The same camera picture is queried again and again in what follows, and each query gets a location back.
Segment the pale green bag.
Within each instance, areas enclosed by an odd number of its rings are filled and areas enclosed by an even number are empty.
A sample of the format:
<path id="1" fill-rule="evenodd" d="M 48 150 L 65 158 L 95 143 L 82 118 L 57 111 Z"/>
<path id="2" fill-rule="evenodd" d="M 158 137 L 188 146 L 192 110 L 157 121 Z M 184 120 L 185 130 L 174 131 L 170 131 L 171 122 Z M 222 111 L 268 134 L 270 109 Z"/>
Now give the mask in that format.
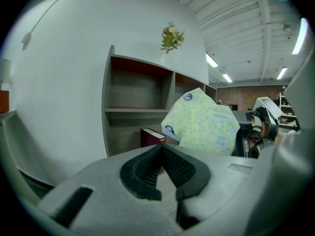
<path id="1" fill-rule="evenodd" d="M 184 93 L 161 122 L 162 132 L 184 148 L 230 156 L 240 124 L 228 106 L 200 88 Z"/>

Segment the white shelving rack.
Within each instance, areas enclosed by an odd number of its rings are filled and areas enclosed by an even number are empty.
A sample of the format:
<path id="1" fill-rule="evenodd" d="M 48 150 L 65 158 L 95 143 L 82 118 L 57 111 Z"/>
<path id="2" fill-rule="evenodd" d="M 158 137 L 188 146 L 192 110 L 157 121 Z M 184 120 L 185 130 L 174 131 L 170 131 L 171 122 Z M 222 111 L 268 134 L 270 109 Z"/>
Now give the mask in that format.
<path id="1" fill-rule="evenodd" d="M 298 130 L 299 124 L 297 120 L 297 116 L 295 115 L 291 105 L 287 101 L 287 98 L 279 93 L 279 109 L 282 111 L 282 115 L 279 118 L 280 127 L 291 129 L 291 130 Z"/>

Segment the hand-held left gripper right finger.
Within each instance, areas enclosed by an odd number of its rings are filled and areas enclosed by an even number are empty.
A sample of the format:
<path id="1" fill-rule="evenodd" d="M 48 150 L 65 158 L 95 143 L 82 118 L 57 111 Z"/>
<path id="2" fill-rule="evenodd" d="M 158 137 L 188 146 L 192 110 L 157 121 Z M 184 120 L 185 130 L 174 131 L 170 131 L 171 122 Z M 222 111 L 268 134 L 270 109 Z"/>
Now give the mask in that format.
<path id="1" fill-rule="evenodd" d="M 177 214 L 181 216 L 178 225 L 183 229 L 215 214 L 232 197 L 257 162 L 253 158 L 226 156 L 177 145 L 170 147 L 204 162 L 210 170 L 210 180 L 198 196 L 184 200 L 181 205 L 177 202 Z"/>

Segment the flower bouquet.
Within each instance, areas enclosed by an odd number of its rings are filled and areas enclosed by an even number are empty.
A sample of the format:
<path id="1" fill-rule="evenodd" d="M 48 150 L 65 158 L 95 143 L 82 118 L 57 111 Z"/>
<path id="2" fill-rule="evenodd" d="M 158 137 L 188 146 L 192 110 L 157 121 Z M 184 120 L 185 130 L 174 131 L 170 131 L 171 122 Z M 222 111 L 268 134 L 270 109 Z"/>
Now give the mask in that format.
<path id="1" fill-rule="evenodd" d="M 185 41 L 184 31 L 180 31 L 171 21 L 167 23 L 167 27 L 162 30 L 162 40 L 160 50 L 168 54 L 170 51 L 177 50 Z"/>

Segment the person's right forearm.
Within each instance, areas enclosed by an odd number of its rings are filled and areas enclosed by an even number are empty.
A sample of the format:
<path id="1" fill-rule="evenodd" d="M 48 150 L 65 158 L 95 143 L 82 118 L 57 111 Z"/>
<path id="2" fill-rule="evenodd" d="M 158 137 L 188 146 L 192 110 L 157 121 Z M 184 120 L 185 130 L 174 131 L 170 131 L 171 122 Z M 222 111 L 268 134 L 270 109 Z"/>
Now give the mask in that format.
<path id="1" fill-rule="evenodd" d="M 276 138 L 273 141 L 273 146 L 280 147 L 288 137 L 291 137 L 297 134 L 300 134 L 300 132 L 295 131 L 295 130 L 290 130 L 287 133 L 279 131 Z"/>

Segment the person's right hand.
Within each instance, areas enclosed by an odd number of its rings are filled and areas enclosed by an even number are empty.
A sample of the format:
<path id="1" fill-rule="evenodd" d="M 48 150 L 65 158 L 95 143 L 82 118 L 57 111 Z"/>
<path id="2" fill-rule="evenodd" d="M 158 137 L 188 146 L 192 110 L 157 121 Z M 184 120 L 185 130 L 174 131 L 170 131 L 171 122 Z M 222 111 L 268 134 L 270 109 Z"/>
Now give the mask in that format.
<path id="1" fill-rule="evenodd" d="M 265 106 L 249 112 L 251 128 L 247 134 L 249 158 L 258 158 L 262 150 L 274 144 L 279 131 L 279 119 Z"/>

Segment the white round ribbed table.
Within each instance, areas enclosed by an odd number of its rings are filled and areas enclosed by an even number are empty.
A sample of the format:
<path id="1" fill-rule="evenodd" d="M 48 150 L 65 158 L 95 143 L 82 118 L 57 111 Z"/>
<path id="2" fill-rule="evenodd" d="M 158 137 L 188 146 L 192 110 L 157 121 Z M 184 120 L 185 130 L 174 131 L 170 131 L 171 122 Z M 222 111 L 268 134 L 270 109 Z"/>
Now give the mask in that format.
<path id="1" fill-rule="evenodd" d="M 16 108 L 10 108 L 8 112 L 0 114 L 0 128 L 3 126 L 4 122 L 11 118 L 16 113 Z"/>

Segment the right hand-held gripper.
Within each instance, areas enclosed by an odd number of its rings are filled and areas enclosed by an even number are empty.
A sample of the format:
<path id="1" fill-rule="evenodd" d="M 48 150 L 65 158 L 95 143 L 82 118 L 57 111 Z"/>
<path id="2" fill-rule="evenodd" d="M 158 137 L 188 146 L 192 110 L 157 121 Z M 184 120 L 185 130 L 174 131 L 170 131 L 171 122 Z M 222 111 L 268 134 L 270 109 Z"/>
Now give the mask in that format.
<path id="1" fill-rule="evenodd" d="M 279 107 L 272 101 L 269 97 L 259 97 L 256 99 L 255 105 L 252 110 L 257 109 L 258 107 L 265 106 L 279 119 L 283 114 Z M 249 151 L 249 144 L 247 142 L 247 134 L 251 128 L 251 116 L 250 111 L 233 111 L 234 116 L 239 122 L 240 129 L 236 135 L 236 144 L 234 151 L 232 152 L 233 156 L 239 157 L 248 157 L 247 152 Z"/>

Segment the dark red hardcover book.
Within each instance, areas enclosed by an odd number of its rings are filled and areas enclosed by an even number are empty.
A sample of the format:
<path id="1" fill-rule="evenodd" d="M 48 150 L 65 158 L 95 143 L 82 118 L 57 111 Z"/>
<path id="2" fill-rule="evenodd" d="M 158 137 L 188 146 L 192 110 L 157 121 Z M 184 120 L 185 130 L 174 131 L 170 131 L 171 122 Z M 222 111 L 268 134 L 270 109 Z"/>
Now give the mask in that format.
<path id="1" fill-rule="evenodd" d="M 144 128 L 140 130 L 140 145 L 142 148 L 165 143 L 166 143 L 165 135 L 149 128 Z"/>

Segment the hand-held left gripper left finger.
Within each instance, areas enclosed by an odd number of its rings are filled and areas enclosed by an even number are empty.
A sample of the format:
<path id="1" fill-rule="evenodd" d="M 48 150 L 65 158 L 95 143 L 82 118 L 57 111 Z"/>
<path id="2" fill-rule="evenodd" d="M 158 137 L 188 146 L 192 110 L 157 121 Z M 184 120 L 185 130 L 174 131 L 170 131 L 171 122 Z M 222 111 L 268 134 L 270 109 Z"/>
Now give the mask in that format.
<path id="1" fill-rule="evenodd" d="M 83 188 L 91 190 L 68 229 L 82 236 L 174 236 L 178 225 L 161 201 L 133 196 L 121 183 L 120 168 L 147 147 L 100 159 L 52 189 L 39 209 L 55 219 L 67 214 L 69 200 Z"/>

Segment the grey wooden shelf unit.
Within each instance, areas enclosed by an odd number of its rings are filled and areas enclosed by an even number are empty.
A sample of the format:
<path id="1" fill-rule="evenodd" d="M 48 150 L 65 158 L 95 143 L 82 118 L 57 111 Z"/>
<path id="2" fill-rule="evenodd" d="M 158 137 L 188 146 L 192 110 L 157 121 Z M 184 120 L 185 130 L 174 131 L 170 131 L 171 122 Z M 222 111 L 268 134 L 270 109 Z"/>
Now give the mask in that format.
<path id="1" fill-rule="evenodd" d="M 140 130 L 161 132 L 161 122 L 185 92 L 217 87 L 165 66 L 115 53 L 110 46 L 102 86 L 102 130 L 108 157 L 140 147 Z"/>

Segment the orange brown box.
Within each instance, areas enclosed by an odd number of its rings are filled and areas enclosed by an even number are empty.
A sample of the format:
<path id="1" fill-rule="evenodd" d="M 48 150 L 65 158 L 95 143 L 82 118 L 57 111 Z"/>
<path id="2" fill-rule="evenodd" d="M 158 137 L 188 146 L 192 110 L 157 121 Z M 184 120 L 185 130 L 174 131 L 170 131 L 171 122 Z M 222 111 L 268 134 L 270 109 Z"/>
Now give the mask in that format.
<path id="1" fill-rule="evenodd" d="M 9 91 L 0 90 L 0 114 L 9 112 Z"/>

